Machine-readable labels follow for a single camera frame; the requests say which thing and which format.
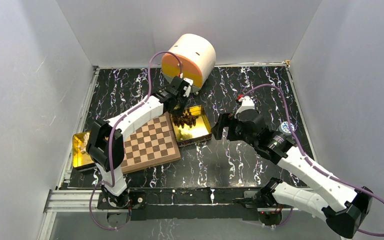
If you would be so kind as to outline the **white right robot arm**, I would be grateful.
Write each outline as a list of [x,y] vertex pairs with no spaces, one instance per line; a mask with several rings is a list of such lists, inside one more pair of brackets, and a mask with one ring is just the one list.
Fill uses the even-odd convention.
[[306,191],[271,178],[259,194],[266,206],[289,205],[320,218],[344,238],[355,235],[371,207],[367,187],[358,190],[335,181],[332,173],[322,174],[324,168],[302,154],[291,135],[270,129],[255,109],[220,114],[211,128],[215,139],[222,138],[224,128],[227,140],[247,143],[260,157],[286,169],[312,189]]

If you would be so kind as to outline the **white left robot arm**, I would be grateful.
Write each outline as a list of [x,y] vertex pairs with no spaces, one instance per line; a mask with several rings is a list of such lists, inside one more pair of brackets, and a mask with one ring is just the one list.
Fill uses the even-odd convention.
[[192,88],[193,80],[175,76],[164,86],[150,86],[141,101],[120,115],[98,119],[92,124],[86,152],[102,176],[99,183],[102,192],[115,207],[124,208],[130,200],[121,167],[125,141],[144,124],[164,113],[181,114]]

